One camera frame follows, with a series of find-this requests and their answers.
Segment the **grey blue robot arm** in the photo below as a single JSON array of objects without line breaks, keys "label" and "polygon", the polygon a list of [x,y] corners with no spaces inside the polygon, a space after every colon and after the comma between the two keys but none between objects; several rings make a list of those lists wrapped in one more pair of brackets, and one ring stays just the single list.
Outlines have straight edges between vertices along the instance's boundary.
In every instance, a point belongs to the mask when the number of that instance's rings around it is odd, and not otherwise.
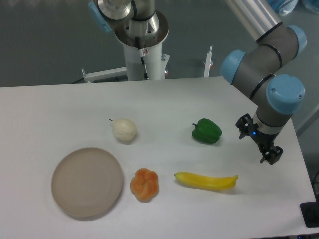
[{"label": "grey blue robot arm", "polygon": [[[240,137],[257,144],[262,161],[274,164],[283,153],[274,140],[305,94],[298,78],[277,71],[303,51],[307,39],[300,28],[284,26],[264,0],[229,0],[227,5],[258,46],[250,53],[231,52],[220,73],[257,105],[255,114],[240,117],[236,127]],[[128,80],[165,78],[168,57],[161,49],[169,24],[153,0],[92,0],[88,9],[100,29],[113,31],[121,42]]]}]

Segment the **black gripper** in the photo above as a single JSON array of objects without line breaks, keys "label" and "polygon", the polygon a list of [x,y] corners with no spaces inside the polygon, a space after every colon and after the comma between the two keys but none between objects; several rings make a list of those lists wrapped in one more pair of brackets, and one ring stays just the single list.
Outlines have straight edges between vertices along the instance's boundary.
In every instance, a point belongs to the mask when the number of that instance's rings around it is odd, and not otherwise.
[{"label": "black gripper", "polygon": [[257,144],[259,151],[262,154],[260,163],[268,162],[270,165],[279,161],[283,154],[282,148],[274,146],[274,140],[278,136],[276,134],[266,134],[253,126],[252,118],[249,114],[241,116],[235,126],[239,129],[239,139],[248,136]]}]

